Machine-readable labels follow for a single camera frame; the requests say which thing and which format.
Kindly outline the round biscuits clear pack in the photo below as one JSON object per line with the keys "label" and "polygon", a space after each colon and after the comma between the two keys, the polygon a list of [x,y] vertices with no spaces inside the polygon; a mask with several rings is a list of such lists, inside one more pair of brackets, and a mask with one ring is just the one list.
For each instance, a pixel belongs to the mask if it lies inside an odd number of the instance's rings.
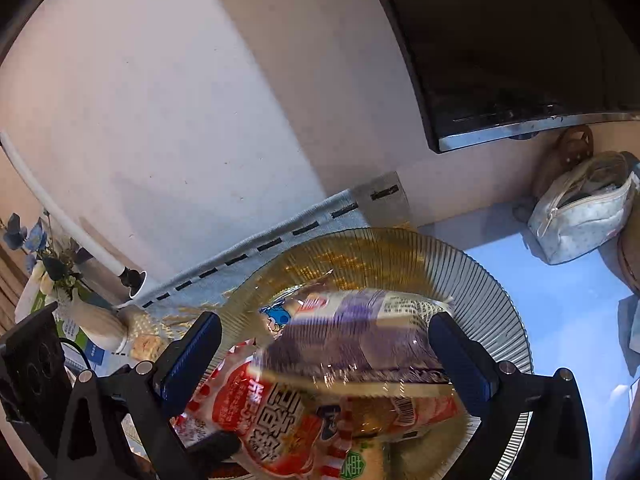
{"label": "round biscuits clear pack", "polygon": [[168,342],[161,336],[142,334],[132,340],[129,355],[139,362],[155,362],[167,346]]}

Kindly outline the purple cake snack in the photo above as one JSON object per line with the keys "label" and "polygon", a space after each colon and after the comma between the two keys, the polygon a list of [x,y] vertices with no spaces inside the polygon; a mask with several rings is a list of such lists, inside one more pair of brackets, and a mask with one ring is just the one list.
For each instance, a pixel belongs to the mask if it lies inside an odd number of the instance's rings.
{"label": "purple cake snack", "polygon": [[450,304],[412,292],[320,289],[297,301],[250,370],[337,396],[442,396],[452,385],[428,340],[428,324],[451,312]]}

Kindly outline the blue white artificial flowers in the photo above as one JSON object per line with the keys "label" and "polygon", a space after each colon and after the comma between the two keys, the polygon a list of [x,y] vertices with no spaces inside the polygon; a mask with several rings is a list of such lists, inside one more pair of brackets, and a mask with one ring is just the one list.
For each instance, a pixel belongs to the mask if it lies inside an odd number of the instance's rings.
{"label": "blue white artificial flowers", "polygon": [[77,270],[79,245],[76,240],[55,234],[48,212],[29,229],[15,212],[1,221],[2,240],[11,250],[26,254],[27,271],[35,274],[40,292],[61,304],[69,304],[79,287]]}

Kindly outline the white desk lamp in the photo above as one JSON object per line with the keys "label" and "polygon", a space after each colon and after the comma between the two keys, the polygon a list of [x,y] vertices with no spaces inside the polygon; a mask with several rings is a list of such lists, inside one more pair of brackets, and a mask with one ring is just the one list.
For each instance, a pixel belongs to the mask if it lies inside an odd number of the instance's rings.
{"label": "white desk lamp", "polygon": [[6,154],[6,158],[22,178],[26,186],[40,201],[43,208],[58,222],[62,229],[70,234],[70,237],[88,253],[93,256],[102,266],[105,266],[111,274],[116,275],[119,281],[128,289],[130,299],[137,298],[148,281],[148,274],[145,271],[138,271],[130,268],[122,263],[119,258],[113,256],[107,249],[98,243],[88,232],[86,232],[79,224],[77,224],[66,212],[55,203],[55,200],[47,192],[47,190],[38,182],[32,170],[26,164],[22,156],[17,151],[10,137],[5,133],[1,133],[1,147]]}

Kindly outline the ribbed glass plate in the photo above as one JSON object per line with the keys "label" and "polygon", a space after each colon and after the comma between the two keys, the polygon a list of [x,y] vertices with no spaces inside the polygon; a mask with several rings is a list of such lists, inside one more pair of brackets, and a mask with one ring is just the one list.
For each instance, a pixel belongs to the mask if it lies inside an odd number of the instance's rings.
{"label": "ribbed glass plate", "polygon": [[[511,298],[501,285],[465,252],[438,240],[404,229],[360,228],[321,235],[307,240],[261,266],[241,284],[218,310],[222,322],[222,343],[210,370],[218,365],[232,344],[255,338],[266,348],[277,334],[262,321],[258,309],[296,286],[320,282],[331,290],[385,289],[430,298],[449,309],[458,326],[479,342],[496,362],[510,361],[520,372],[533,373],[533,359],[524,324]],[[392,376],[364,373],[367,379],[357,387],[355,375],[318,372],[318,379],[303,379],[296,385],[309,392],[329,396],[389,398],[453,393],[453,386],[409,387],[409,379],[393,382]],[[399,476],[406,479],[449,479],[447,474],[480,426],[471,415],[460,443],[441,460],[429,458],[421,470],[409,472],[409,451],[403,452],[406,466]]]}

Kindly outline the white dotted pencil pouch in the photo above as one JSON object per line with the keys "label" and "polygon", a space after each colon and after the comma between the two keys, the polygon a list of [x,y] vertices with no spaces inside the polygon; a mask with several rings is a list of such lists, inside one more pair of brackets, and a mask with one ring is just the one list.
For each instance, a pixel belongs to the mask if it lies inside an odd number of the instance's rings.
{"label": "white dotted pencil pouch", "polygon": [[561,174],[536,203],[528,228],[550,266],[620,234],[639,193],[634,156],[603,152]]}

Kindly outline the white ribbed ceramic vase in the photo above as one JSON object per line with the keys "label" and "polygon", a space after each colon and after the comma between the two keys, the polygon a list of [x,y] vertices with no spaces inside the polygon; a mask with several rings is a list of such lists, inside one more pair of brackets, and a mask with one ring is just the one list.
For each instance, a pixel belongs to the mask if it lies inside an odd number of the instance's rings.
{"label": "white ribbed ceramic vase", "polygon": [[67,313],[99,348],[112,353],[124,351],[128,330],[111,310],[87,304],[81,299],[78,290],[73,289]]}

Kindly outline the blue gold woven table mat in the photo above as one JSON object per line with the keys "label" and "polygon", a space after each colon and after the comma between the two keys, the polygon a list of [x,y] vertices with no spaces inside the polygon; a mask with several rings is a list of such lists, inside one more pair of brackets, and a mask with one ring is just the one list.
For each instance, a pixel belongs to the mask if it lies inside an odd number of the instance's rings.
{"label": "blue gold woven table mat", "polygon": [[142,292],[117,308],[120,318],[137,307],[158,320],[181,308],[224,304],[233,289],[288,248],[356,228],[396,228],[411,223],[407,195],[395,171],[334,194],[292,219],[246,240]]}

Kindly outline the black monitor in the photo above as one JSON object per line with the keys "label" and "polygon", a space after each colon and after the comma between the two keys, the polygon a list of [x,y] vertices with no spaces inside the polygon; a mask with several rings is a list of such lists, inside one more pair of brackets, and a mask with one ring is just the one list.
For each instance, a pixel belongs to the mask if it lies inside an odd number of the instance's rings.
{"label": "black monitor", "polygon": [[380,0],[437,153],[639,117],[639,0]]}

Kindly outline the red white rice cracker bag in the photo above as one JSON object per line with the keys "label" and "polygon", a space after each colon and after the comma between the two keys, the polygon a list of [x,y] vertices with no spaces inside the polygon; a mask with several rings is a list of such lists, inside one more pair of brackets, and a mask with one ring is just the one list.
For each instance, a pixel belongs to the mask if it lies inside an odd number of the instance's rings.
{"label": "red white rice cracker bag", "polygon": [[174,420],[192,446],[216,431],[240,440],[233,456],[259,479],[387,479],[390,448],[434,438],[438,463],[459,444],[468,416],[452,394],[431,398],[322,396],[250,371],[257,346],[232,347]]}

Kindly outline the green blue book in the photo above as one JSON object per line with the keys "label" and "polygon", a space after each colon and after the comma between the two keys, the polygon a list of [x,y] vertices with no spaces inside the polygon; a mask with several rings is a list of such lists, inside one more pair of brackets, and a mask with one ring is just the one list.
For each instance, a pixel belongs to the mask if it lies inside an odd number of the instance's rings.
{"label": "green blue book", "polygon": [[[88,304],[99,308],[110,307],[110,304],[106,300],[91,289],[85,288],[85,286],[79,287],[79,297],[85,302],[88,302]],[[27,318],[32,312],[42,309],[48,303],[49,300],[40,292],[39,282],[28,281],[15,309],[15,322],[22,322],[24,318]],[[65,314],[61,314],[60,310],[56,310],[53,313],[53,317],[55,319],[58,336],[72,340],[77,344],[80,350],[84,352],[93,370],[100,370],[107,364],[108,358],[111,355],[110,352],[97,346],[75,322]]]}

